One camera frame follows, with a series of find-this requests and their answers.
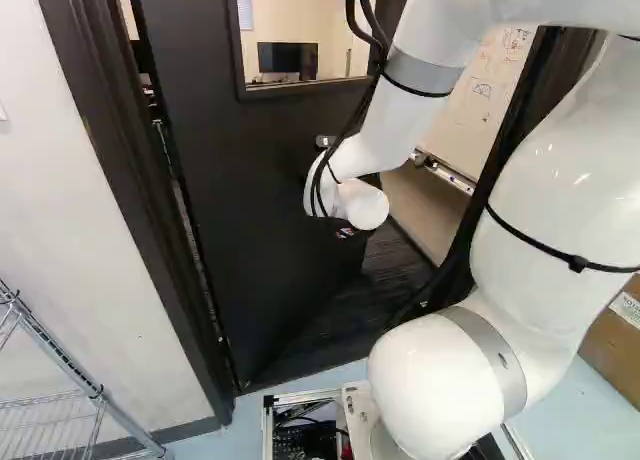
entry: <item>computer monitor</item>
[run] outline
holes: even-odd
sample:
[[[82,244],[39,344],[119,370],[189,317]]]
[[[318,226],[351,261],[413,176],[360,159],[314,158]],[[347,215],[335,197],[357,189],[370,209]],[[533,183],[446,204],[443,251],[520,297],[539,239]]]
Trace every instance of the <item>computer monitor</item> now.
[[[301,80],[315,80],[318,73],[317,43],[258,42],[261,73],[300,73]]]

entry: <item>beige wall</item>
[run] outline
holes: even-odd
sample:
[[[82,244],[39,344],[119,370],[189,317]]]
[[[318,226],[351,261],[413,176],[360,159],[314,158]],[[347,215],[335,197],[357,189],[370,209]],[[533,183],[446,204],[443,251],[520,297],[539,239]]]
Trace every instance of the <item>beige wall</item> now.
[[[253,25],[241,32],[247,82],[260,75],[257,42],[318,43],[318,80],[344,77],[352,48],[350,76],[366,75],[369,47],[351,34],[344,0],[253,0]]]
[[[120,0],[120,9],[122,10],[122,16],[124,17],[124,23],[127,26],[127,33],[131,40],[139,40],[138,27],[136,26],[136,19],[133,16],[133,8],[131,7],[131,0]]]
[[[0,0],[0,38],[8,117],[0,121],[0,276],[144,427],[211,416],[96,158],[38,1]],[[24,334],[0,354],[0,398],[70,386]]]

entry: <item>cardboard box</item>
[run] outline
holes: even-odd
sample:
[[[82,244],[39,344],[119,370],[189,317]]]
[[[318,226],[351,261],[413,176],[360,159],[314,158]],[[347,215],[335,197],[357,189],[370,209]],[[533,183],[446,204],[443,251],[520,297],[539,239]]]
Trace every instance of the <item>cardboard box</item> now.
[[[580,356],[640,410],[640,275],[591,325]]]

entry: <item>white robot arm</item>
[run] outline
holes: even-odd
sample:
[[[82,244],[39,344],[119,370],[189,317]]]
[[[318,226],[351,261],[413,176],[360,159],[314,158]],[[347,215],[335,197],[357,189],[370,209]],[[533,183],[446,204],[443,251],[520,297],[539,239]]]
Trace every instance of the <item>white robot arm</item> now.
[[[361,228],[384,220],[386,198],[353,178],[407,159],[446,101],[429,94],[451,90],[478,40],[504,22],[637,36],[640,9],[637,0],[409,0],[364,125],[331,157],[342,183],[323,172],[330,211]],[[407,455],[458,458],[547,394],[640,269],[639,112],[640,42],[613,35],[503,170],[472,243],[477,288],[376,343],[372,393]]]

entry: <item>wire rack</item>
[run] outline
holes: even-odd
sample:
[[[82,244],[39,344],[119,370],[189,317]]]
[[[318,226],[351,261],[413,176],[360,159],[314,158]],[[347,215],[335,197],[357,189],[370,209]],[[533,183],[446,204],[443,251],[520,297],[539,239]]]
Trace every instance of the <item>wire rack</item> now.
[[[105,414],[113,418],[145,450],[117,460],[173,460],[93,379],[0,279],[0,353],[20,328],[78,386],[53,395],[0,400],[0,460],[90,460]]]
[[[153,452],[149,450],[143,450],[140,452],[130,453],[128,455],[124,455],[123,457],[113,458],[111,460],[158,460]]]
[[[0,402],[0,459],[87,460],[104,410],[81,390]]]

